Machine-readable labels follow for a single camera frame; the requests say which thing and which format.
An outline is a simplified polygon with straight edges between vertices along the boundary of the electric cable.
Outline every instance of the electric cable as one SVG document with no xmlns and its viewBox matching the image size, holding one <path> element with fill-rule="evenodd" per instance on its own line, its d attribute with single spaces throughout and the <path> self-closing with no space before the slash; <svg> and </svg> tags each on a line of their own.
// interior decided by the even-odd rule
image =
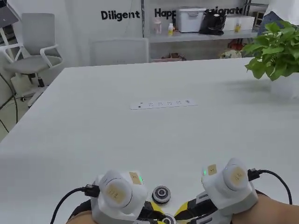
<svg viewBox="0 0 299 224">
<path fill-rule="evenodd" d="M 97 185 L 86 185 L 85 187 L 82 187 L 82 188 L 76 188 L 74 190 L 71 190 L 69 193 L 67 193 L 61 200 L 60 202 L 57 204 L 54 212 L 53 212 L 53 216 L 52 216 L 52 219 L 51 219 L 51 222 L 50 224 L 54 224 L 54 221 L 55 221 L 55 218 L 56 218 L 56 215 L 57 215 L 57 212 L 60 208 L 60 206 L 62 205 L 62 203 L 69 197 L 71 196 L 72 194 L 76 193 L 76 192 L 84 192 L 86 196 L 90 196 L 90 197 L 98 197 L 99 194 L 100 194 L 100 189 Z"/>
<path fill-rule="evenodd" d="M 266 169 L 262 169 L 262 170 L 259 170 L 260 171 L 260 174 L 271 174 L 273 176 L 275 176 L 277 179 L 280 180 L 280 182 L 283 184 L 283 186 L 285 187 L 286 189 L 286 192 L 288 193 L 288 197 L 289 197 L 289 204 L 293 204 L 293 200 L 292 200 L 292 195 L 291 195 L 291 191 L 288 187 L 288 185 L 284 182 L 284 180 L 276 173 L 270 171 L 270 170 L 266 170 Z"/>
<path fill-rule="evenodd" d="M 249 169 L 248 170 L 248 180 L 252 181 L 257 178 L 260 178 L 260 174 L 271 174 L 271 175 L 275 176 L 277 179 L 279 179 L 279 181 L 283 184 L 283 186 L 286 189 L 286 192 L 287 192 L 288 198 L 289 198 L 289 204 L 293 204 L 291 191 L 290 191 L 288 185 L 284 182 L 284 180 L 278 174 L 276 174 L 270 170 L 266 170 L 266 169 L 260 169 L 260 170 Z"/>
<path fill-rule="evenodd" d="M 7 133 L 9 133 L 8 129 L 6 128 L 5 124 L 3 123 L 3 121 L 0 119 L 0 123 L 3 125 L 3 127 L 5 128 L 5 130 L 7 131 Z"/>
<path fill-rule="evenodd" d="M 18 104 L 17 104 L 17 100 L 14 96 L 14 91 L 11 88 L 11 86 L 9 85 L 8 81 L 3 77 L 3 75 L 0 73 L 1 78 L 4 80 L 4 82 L 8 85 L 12 95 L 13 95 L 13 99 L 14 99 L 14 104 L 15 104 L 15 123 L 17 124 L 19 121 L 19 111 L 18 111 Z"/>
</svg>

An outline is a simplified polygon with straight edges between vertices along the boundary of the white office chair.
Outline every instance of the white office chair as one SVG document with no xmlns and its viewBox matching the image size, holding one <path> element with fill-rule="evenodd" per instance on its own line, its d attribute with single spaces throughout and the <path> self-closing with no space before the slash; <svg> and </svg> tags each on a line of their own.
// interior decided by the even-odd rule
<svg viewBox="0 0 299 224">
<path fill-rule="evenodd" d="M 4 66 L 4 69 L 16 73 L 16 77 L 20 78 L 20 82 L 22 78 L 20 74 L 28 75 L 29 78 L 37 76 L 39 88 L 33 90 L 34 95 L 28 102 L 30 107 L 46 89 L 38 73 L 59 66 L 63 59 L 57 50 L 54 14 L 24 13 L 22 14 L 21 23 L 23 44 L 6 46 L 2 52 L 10 62 L 10 64 Z M 19 47 L 20 50 L 15 58 L 11 58 L 7 50 L 16 47 Z M 24 49 L 30 56 L 19 60 L 19 56 Z"/>
<path fill-rule="evenodd" d="M 90 41 L 91 66 L 149 62 L 147 38 Z"/>
</svg>

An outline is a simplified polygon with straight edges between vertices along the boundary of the bottle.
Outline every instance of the bottle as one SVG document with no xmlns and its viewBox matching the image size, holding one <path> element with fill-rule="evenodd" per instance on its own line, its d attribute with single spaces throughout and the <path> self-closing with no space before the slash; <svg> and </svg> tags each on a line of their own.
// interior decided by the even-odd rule
<svg viewBox="0 0 299 224">
<path fill-rule="evenodd" d="M 237 20 L 237 24 L 235 25 L 235 33 L 239 33 L 241 30 L 240 19 Z"/>
<path fill-rule="evenodd" d="M 161 34 L 161 32 L 162 32 L 162 23 L 161 23 L 160 17 L 155 18 L 155 20 L 154 20 L 154 31 L 155 31 L 155 34 Z"/>
<path fill-rule="evenodd" d="M 172 35 L 173 35 L 173 24 L 170 23 L 168 27 L 168 36 L 172 36 Z"/>
</svg>

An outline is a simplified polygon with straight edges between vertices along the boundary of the person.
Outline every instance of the person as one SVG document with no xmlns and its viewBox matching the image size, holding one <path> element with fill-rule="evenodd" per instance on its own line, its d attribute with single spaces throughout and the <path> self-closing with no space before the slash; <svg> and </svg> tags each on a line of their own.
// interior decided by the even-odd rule
<svg viewBox="0 0 299 224">
<path fill-rule="evenodd" d="M 295 26 L 299 25 L 299 0 L 270 0 L 258 35 L 266 31 L 265 25 L 268 23 L 275 22 L 280 28 L 283 28 L 280 21 L 287 21 Z"/>
<path fill-rule="evenodd" d="M 92 219 L 90 201 L 78 206 L 66 224 L 97 224 Z M 258 194 L 258 202 L 250 210 L 233 215 L 232 224 L 299 224 L 299 206 Z"/>
</svg>

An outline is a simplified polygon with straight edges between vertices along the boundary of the plant leaf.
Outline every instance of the plant leaf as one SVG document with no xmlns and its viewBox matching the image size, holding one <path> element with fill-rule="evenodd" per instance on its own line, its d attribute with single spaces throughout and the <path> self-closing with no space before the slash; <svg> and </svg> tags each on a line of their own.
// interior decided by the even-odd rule
<svg viewBox="0 0 299 224">
<path fill-rule="evenodd" d="M 288 32 L 283 35 L 281 35 L 279 42 L 289 41 L 294 37 L 294 32 Z"/>
<path fill-rule="evenodd" d="M 252 70 L 254 69 L 254 65 L 258 62 L 258 60 L 256 58 L 252 58 L 249 62 L 249 64 L 245 65 L 245 67 L 248 69 L 248 70 Z"/>
<path fill-rule="evenodd" d="M 287 27 L 287 28 L 284 28 L 284 29 L 281 29 L 280 32 L 282 34 L 286 34 L 286 33 L 294 33 L 295 32 L 295 28 L 294 27 Z"/>
<path fill-rule="evenodd" d="M 280 27 L 276 23 L 268 23 L 266 24 L 266 29 L 272 33 L 277 33 L 280 30 Z"/>
<path fill-rule="evenodd" d="M 299 65 L 288 65 L 283 76 L 288 77 L 294 72 L 299 72 Z"/>
<path fill-rule="evenodd" d="M 259 48 L 264 48 L 264 47 L 261 44 L 250 43 L 250 44 L 246 44 L 242 48 L 242 51 L 245 51 L 248 54 L 248 53 L 251 53 Z"/>
<path fill-rule="evenodd" d="M 270 79 L 271 81 L 275 81 L 280 76 L 282 76 L 286 71 L 286 64 L 285 63 L 278 63 L 275 66 L 275 71 L 271 74 Z"/>
<path fill-rule="evenodd" d="M 275 54 L 275 53 L 283 52 L 283 51 L 284 51 L 283 47 L 278 47 L 278 48 L 268 47 L 268 48 L 263 49 L 263 55 L 265 55 L 265 54 Z"/>
<path fill-rule="evenodd" d="M 257 59 L 252 59 L 247 66 L 247 69 L 251 70 L 253 76 L 257 79 L 260 79 L 265 73 L 265 65 L 262 62 L 259 62 Z"/>
<path fill-rule="evenodd" d="M 296 60 L 299 58 L 299 49 L 289 48 L 289 51 Z"/>
<path fill-rule="evenodd" d="M 266 74 L 267 74 L 268 77 L 271 76 L 271 74 L 273 73 L 273 71 L 274 71 L 274 66 L 273 65 L 270 65 L 270 66 L 266 67 L 266 69 L 265 69 L 265 72 L 266 72 Z"/>
<path fill-rule="evenodd" d="M 293 27 L 293 25 L 287 21 L 279 21 L 281 25 L 283 25 L 285 28 L 288 28 L 288 27 Z"/>
<path fill-rule="evenodd" d="M 262 62 L 263 62 L 264 64 L 266 64 L 266 63 L 268 63 L 268 62 L 271 60 L 272 57 L 273 57 L 272 54 L 266 54 L 266 55 L 263 55 L 263 56 L 262 56 Z"/>
<path fill-rule="evenodd" d="M 294 39 L 291 40 L 291 45 L 296 46 L 299 45 L 299 42 L 296 42 Z"/>
<path fill-rule="evenodd" d="M 259 44 L 266 46 L 266 47 L 269 46 L 269 40 L 270 40 L 270 38 L 265 35 L 260 35 L 255 38 L 256 42 L 258 42 Z"/>
<path fill-rule="evenodd" d="M 282 58 L 282 61 L 284 61 L 285 63 L 288 63 L 290 65 L 298 65 L 299 61 L 295 60 L 293 57 L 290 59 L 287 56 Z"/>
</svg>

